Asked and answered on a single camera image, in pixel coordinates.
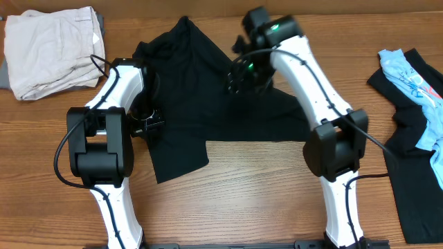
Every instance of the light blue cloth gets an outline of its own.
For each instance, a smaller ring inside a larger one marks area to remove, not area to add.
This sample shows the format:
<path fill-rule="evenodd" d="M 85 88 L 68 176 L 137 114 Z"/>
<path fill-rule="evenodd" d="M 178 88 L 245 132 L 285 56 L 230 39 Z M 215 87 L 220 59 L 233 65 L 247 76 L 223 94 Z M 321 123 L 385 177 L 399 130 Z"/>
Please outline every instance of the light blue cloth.
<path fill-rule="evenodd" d="M 427 151 L 435 150 L 430 163 L 443 189 L 443 99 L 409 64 L 401 49 L 382 50 L 379 55 L 386 78 L 404 95 L 422 106 L 427 119 L 426 129 L 415 146 Z"/>

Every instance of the wooden table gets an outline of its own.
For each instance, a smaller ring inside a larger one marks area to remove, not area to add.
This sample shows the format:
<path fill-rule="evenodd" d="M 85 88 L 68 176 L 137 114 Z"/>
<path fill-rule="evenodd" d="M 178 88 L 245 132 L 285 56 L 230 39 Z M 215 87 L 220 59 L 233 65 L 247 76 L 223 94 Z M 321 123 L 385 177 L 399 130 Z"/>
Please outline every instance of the wooden table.
<path fill-rule="evenodd" d="M 297 17 L 331 83 L 370 117 L 369 132 L 385 142 L 395 130 L 394 107 L 366 84 L 379 67 L 381 49 L 417 48 L 443 71 L 443 13 L 312 15 Z M 231 58 L 241 17 L 192 19 Z M 178 19 L 106 19 L 107 59 L 131 57 L 139 41 L 169 31 Z M 284 79 L 276 87 L 291 92 Z M 86 190 L 60 183 L 53 156 L 66 132 L 66 112 L 82 107 L 98 89 L 16 101 L 0 91 L 0 248 L 81 248 L 106 244 L 98 206 Z M 303 142 L 207 142 L 208 166 L 156 184 L 146 144 L 133 139 L 131 193 L 150 243 L 260 243 L 320 239 L 326 225 L 318 178 L 302 157 Z M 60 165 L 71 181 L 65 148 Z M 368 142 L 362 174 L 386 172 L 381 150 Z M 358 183 L 365 235 L 405 244 L 387 178 Z"/>

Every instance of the black garment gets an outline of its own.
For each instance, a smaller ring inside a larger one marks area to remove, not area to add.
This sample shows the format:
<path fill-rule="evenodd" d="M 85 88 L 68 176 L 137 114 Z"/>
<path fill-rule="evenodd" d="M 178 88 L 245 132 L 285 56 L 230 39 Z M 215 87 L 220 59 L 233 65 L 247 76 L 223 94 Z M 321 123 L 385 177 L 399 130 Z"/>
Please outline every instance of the black garment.
<path fill-rule="evenodd" d="M 258 95 L 225 92 L 231 61 L 187 17 L 134 58 L 146 59 L 161 83 L 156 104 L 165 117 L 150 147 L 158 183 L 208 164 L 206 141 L 306 141 L 309 125 L 297 99 L 277 89 Z"/>
<path fill-rule="evenodd" d="M 443 96 L 443 75 L 426 64 L 415 49 L 404 55 L 426 82 Z M 396 107 L 394 121 L 397 130 L 386 147 L 396 154 L 398 168 L 387 155 L 385 161 L 406 243 L 442 243 L 443 191 L 429 163 L 434 152 L 415 147 L 426 128 L 422 107 L 387 80 L 381 68 L 371 76 L 368 84 Z"/>

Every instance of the wire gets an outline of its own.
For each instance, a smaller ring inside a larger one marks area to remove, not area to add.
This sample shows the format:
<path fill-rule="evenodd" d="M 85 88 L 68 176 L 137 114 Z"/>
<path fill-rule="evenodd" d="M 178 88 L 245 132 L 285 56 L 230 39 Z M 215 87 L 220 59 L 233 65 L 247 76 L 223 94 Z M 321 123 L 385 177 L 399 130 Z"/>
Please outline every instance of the wire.
<path fill-rule="evenodd" d="M 246 57 L 250 57 L 252 55 L 256 55 L 256 54 L 260 54 L 260 53 L 282 53 L 285 54 L 287 56 L 290 56 L 291 58 L 294 58 L 296 60 L 298 60 L 300 62 L 301 65 L 306 66 L 307 70 L 311 73 L 311 75 L 314 77 L 315 81 L 317 82 L 318 87 L 320 88 L 320 90 L 322 91 L 323 95 L 325 96 L 325 99 L 327 101 L 327 103 L 329 104 L 329 108 L 331 108 L 332 110 L 334 110 L 334 112 L 342 119 L 346 122 L 347 125 L 349 125 L 350 127 L 352 127 L 354 130 L 358 131 L 359 133 L 363 134 L 367 139 L 371 140 L 375 145 L 377 145 L 378 147 L 380 147 L 384 152 L 386 152 L 387 154 L 389 154 L 389 156 L 393 159 L 394 161 L 394 165 L 395 168 L 397 168 L 398 166 L 398 162 L 397 159 L 395 158 L 394 154 L 388 149 L 386 148 L 384 145 L 381 144 L 381 142 L 379 142 L 377 139 L 375 139 L 374 137 L 372 137 L 371 135 L 369 135 L 367 132 L 365 132 L 364 130 L 360 129 L 358 126 L 356 126 L 351 120 L 349 120 L 346 116 L 342 115 L 340 113 L 340 111 L 337 110 L 337 108 L 335 107 L 335 104 L 330 100 L 329 96 L 326 93 L 326 90 L 323 88 L 323 85 L 321 84 L 320 80 L 318 79 L 317 75 L 315 74 L 315 72 L 312 70 L 312 68 L 307 64 L 307 62 L 303 59 L 301 59 L 299 56 L 294 55 L 291 52 L 285 51 L 285 50 L 278 50 L 278 49 L 274 49 L 274 48 L 263 48 L 263 49 L 258 49 L 249 53 L 246 53 L 244 55 L 241 55 L 239 57 L 237 57 L 236 59 L 233 60 L 233 63 L 231 65 L 231 70 L 234 67 L 234 65 L 237 65 L 237 63 L 241 60 L 244 59 Z M 359 179 L 363 179 L 363 178 L 381 178 L 381 177 L 387 177 L 389 176 L 388 173 L 385 174 L 369 174 L 369 175 L 363 175 L 363 176 L 357 176 L 355 178 L 352 178 L 351 180 L 349 180 L 346 184 L 346 190 L 345 190 L 345 202 L 346 202 L 346 214 L 347 214 L 347 219 L 348 219 L 348 223 L 349 226 L 351 227 L 351 231 L 352 231 L 352 235 L 354 236 L 354 240 L 355 240 L 355 244 L 357 246 L 358 249 L 361 249 L 360 247 L 360 243 L 359 240 L 356 236 L 356 232 L 354 229 L 354 224 L 352 223 L 352 219 L 351 219 L 351 214 L 350 214 L 350 208 L 349 208 L 349 188 L 352 182 L 357 181 Z"/>
<path fill-rule="evenodd" d="M 112 222 L 112 227 L 113 227 L 113 229 L 114 229 L 114 232 L 115 232 L 115 236 L 117 237 L 117 240 L 118 240 L 118 242 L 119 242 L 119 244 L 120 244 L 120 246 L 121 246 L 121 248 L 122 249 L 125 249 L 125 245 L 123 244 L 123 241 L 122 241 L 122 239 L 121 239 L 121 237 L 120 237 L 120 231 L 118 231 L 117 230 L 117 225 L 116 225 L 116 219 L 115 219 L 115 216 L 114 216 L 114 212 L 113 212 L 113 210 L 112 210 L 112 206 L 111 206 L 111 202 L 109 201 L 109 197 L 107 196 L 107 194 L 103 191 L 103 190 L 101 190 L 101 189 L 99 189 L 99 188 L 97 188 L 97 187 L 87 187 L 87 186 L 85 186 L 85 185 L 81 185 L 81 184 L 77 184 L 77 183 L 72 183 L 72 182 L 70 182 L 70 181 L 68 181 L 68 180 L 66 180 L 65 178 L 63 178 L 63 176 L 60 174 L 60 171 L 59 171 L 59 168 L 58 168 L 58 158 L 60 157 L 60 153 L 62 152 L 62 149 L 63 149 L 63 146 L 64 146 L 64 144 L 67 142 L 67 140 L 69 139 L 69 137 L 72 135 L 72 133 L 80 126 L 80 125 L 83 125 L 83 122 L 101 105 L 101 104 L 103 104 L 103 102 L 105 102 L 106 101 L 106 99 L 108 98 L 108 96 L 109 96 L 109 94 L 111 94 L 111 92 L 112 92 L 112 90 L 114 89 L 114 87 L 117 85 L 117 82 L 118 82 L 118 80 L 120 79 L 120 74 L 118 73 L 118 70 L 117 70 L 117 68 L 114 66 L 114 65 L 112 65 L 110 62 L 108 62 L 107 60 L 105 60 L 105 59 L 103 59 L 103 58 L 100 58 L 100 57 L 98 57 L 98 56 L 96 56 L 96 55 L 91 55 L 90 56 L 90 58 L 91 58 L 91 60 L 92 60 L 92 63 L 94 64 L 94 65 L 96 65 L 97 66 L 97 68 L 98 68 L 98 70 L 100 71 L 100 72 L 102 72 L 103 73 L 103 75 L 105 76 L 105 77 L 109 77 L 98 65 L 97 65 L 97 63 L 95 62 L 95 60 L 94 60 L 94 58 L 96 58 L 96 59 L 98 59 L 98 60 L 100 60 L 100 61 L 102 61 L 102 62 L 104 62 L 105 64 L 107 64 L 107 65 L 109 65 L 109 70 L 111 70 L 111 68 L 116 72 L 116 79 L 114 80 L 114 82 L 112 83 L 112 85 L 111 85 L 111 87 L 109 87 L 109 90 L 101 97 L 101 99 L 98 101 L 98 103 L 96 104 L 96 105 L 94 105 L 92 108 L 90 108 L 89 109 L 89 111 L 87 111 L 86 113 L 85 113 L 85 115 L 83 116 L 83 118 L 82 119 L 80 119 L 80 120 L 78 120 L 74 125 L 73 125 L 73 127 L 66 133 L 66 135 L 64 135 L 64 137 L 63 137 L 63 139 L 62 139 L 62 141 L 60 141 L 60 144 L 58 145 L 58 148 L 57 148 L 57 150 L 55 151 L 55 155 L 54 155 L 54 172 L 55 172 L 55 175 L 58 177 L 58 179 L 62 182 L 62 183 L 64 183 L 64 184 L 66 184 L 66 185 L 68 185 L 68 186 L 71 186 L 71 187 L 78 187 L 78 188 L 81 188 L 81 189 L 87 189 L 87 190 L 95 190 L 95 191 L 97 191 L 97 192 L 99 192 L 102 196 L 103 196 L 103 200 L 105 200 L 106 201 L 106 204 L 107 204 L 107 206 L 108 206 L 108 209 L 109 209 L 109 215 L 110 215 L 110 217 L 111 217 L 111 222 Z"/>

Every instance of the robotic arm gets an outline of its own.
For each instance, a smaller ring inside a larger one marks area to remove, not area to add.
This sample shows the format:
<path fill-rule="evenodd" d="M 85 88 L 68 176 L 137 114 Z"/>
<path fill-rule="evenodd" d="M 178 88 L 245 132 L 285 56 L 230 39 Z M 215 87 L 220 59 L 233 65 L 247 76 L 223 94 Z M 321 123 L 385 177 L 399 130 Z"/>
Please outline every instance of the robotic arm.
<path fill-rule="evenodd" d="M 234 51 L 241 53 L 243 60 L 240 63 L 234 61 L 226 88 L 233 94 L 265 92 L 272 85 L 271 78 L 275 70 L 280 71 L 296 93 L 311 127 L 311 136 L 303 148 L 303 155 L 313 174 L 320 177 L 327 227 L 325 240 L 297 241 L 293 244 L 294 248 L 389 248 L 387 241 L 375 242 L 363 237 L 358 219 L 355 182 L 350 185 L 348 194 L 356 238 L 348 223 L 345 208 L 346 185 L 358 176 L 359 159 L 365 151 L 365 137 L 347 125 L 347 122 L 351 121 L 367 131 L 367 115 L 362 110 L 353 111 L 334 90 L 314 59 L 308 39 L 292 17 L 271 21 L 266 10 L 258 8 L 245 16 L 243 26 L 251 43 L 246 44 L 239 37 L 234 45 Z M 163 125 L 161 112 L 152 102 L 159 87 L 159 78 L 149 65 L 138 60 L 116 59 L 113 65 L 120 74 L 118 85 L 69 138 L 71 171 L 82 178 L 84 185 L 98 187 L 109 196 L 118 231 L 113 229 L 109 207 L 102 195 L 91 190 L 105 220 L 109 235 L 107 247 L 121 248 L 116 236 L 118 234 L 126 248 L 147 248 L 129 193 L 128 178 L 134 164 L 130 136 L 140 136 L 149 143 Z M 115 77 L 116 72 L 111 71 L 98 96 L 86 107 L 69 110 L 68 129 L 82 119 L 89 107 L 100 101 Z M 107 142 L 88 143 L 87 137 L 95 135 L 107 135 Z"/>

